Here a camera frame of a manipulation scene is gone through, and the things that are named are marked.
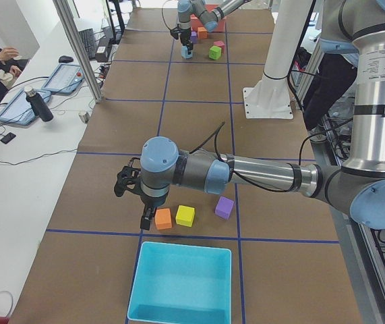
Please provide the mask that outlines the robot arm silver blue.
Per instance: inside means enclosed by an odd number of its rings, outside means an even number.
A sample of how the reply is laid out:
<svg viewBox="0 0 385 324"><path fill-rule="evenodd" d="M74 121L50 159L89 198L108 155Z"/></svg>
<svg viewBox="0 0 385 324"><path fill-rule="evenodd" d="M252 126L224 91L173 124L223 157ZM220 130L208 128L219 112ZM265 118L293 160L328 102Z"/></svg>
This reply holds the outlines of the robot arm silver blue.
<svg viewBox="0 0 385 324"><path fill-rule="evenodd" d="M178 24L170 30L170 34L174 39L180 39L182 44L181 56L184 59L189 59L193 56L194 44L191 41L191 15L195 15L208 32L213 32L225 16L231 14L245 3L248 3L248 1L224 1L212 11L208 11L204 1L178 1Z"/></svg>
<svg viewBox="0 0 385 324"><path fill-rule="evenodd" d="M243 111L253 128L233 153L185 151L169 138L145 142L133 192L144 203L140 227L150 227L171 186L221 194L228 184L273 193L298 192L352 220L385 229L385 1L325 1L321 44L325 53L357 54L356 93L349 158L340 166L302 165L283 150L300 148L289 126L302 118L288 102L286 82L303 34L308 1L283 1L262 77L243 89Z"/></svg>

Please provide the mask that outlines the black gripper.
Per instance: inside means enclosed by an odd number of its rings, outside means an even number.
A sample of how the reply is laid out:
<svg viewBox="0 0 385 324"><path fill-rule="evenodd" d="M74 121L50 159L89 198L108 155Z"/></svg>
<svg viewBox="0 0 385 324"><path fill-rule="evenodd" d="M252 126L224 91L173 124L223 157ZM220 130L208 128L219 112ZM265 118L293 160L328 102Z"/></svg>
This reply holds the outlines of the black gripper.
<svg viewBox="0 0 385 324"><path fill-rule="evenodd" d="M149 230L155 216L155 209L165 204L165 196L152 197L144 195L141 196L141 200L144 203L144 210L140 219L140 229Z"/></svg>
<svg viewBox="0 0 385 324"><path fill-rule="evenodd" d="M180 36L180 40L181 40L182 49L186 49L186 41L189 41L187 44L187 58L188 59L192 58L193 57L194 44L190 41L191 30L190 29L181 30L179 36Z"/></svg>

